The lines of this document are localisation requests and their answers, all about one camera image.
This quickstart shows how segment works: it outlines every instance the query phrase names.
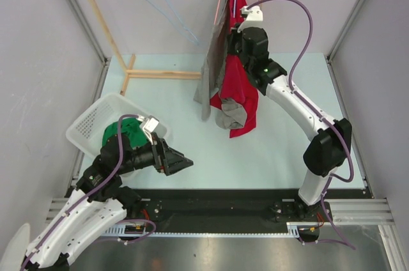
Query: metal floor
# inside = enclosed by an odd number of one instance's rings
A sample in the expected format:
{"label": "metal floor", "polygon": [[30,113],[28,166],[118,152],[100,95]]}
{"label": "metal floor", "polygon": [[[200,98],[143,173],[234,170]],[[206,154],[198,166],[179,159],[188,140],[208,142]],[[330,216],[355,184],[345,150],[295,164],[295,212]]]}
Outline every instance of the metal floor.
{"label": "metal floor", "polygon": [[[124,246],[100,242],[89,246],[71,271],[193,271],[193,270],[391,270],[377,226],[343,226],[357,247],[336,244],[302,245],[278,238],[147,238]],[[330,227],[321,238],[336,238]]]}

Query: gray wall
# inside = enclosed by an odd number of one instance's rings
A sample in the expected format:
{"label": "gray wall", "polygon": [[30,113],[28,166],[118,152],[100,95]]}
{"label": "gray wall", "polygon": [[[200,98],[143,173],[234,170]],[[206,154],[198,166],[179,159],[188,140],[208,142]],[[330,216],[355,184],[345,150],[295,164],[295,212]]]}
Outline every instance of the gray wall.
{"label": "gray wall", "polygon": [[409,254],[409,2],[368,0],[334,60],[377,197]]}
{"label": "gray wall", "polygon": [[62,196],[77,149],[65,130],[91,102],[101,62],[65,0],[0,0],[0,256]]}

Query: white laundry basket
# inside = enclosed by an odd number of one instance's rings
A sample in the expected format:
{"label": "white laundry basket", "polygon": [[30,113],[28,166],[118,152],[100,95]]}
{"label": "white laundry basket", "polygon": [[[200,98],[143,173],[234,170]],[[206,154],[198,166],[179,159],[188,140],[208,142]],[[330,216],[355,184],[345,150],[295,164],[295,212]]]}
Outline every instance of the white laundry basket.
{"label": "white laundry basket", "polygon": [[[120,94],[109,93],[92,104],[73,122],[65,133],[66,138],[85,155],[94,159],[100,153],[105,129],[124,114],[152,115]],[[161,121],[155,132],[164,139],[169,136],[169,128]]]}

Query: green cloth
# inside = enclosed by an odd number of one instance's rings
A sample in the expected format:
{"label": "green cloth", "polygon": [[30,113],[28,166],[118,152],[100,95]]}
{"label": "green cloth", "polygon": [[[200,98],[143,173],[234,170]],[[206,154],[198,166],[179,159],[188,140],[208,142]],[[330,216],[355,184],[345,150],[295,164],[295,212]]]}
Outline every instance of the green cloth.
{"label": "green cloth", "polygon": [[[139,128],[140,124],[141,122],[135,118],[127,118],[122,120],[121,133],[125,134],[129,138],[132,148],[143,146],[148,142],[145,134]],[[114,122],[105,129],[104,136],[102,137],[102,146],[107,144],[107,140],[117,133],[118,122]]]}

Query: wooden rack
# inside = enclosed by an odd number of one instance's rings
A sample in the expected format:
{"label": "wooden rack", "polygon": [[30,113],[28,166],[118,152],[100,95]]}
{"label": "wooden rack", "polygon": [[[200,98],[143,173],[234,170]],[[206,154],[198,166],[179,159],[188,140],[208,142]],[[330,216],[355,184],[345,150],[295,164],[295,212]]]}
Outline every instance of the wooden rack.
{"label": "wooden rack", "polygon": [[88,0],[91,5],[92,10],[101,25],[101,28],[107,38],[109,45],[115,56],[117,57],[120,66],[125,74],[125,79],[121,88],[121,95],[125,95],[131,78],[154,78],[154,79],[200,79],[200,72],[182,72],[182,71],[158,71],[158,70],[134,70],[134,65],[136,61],[135,54],[132,54],[129,64],[126,65],[124,62],[120,50],[116,45],[111,32],[109,31],[108,25],[102,16],[102,13],[95,0]]}

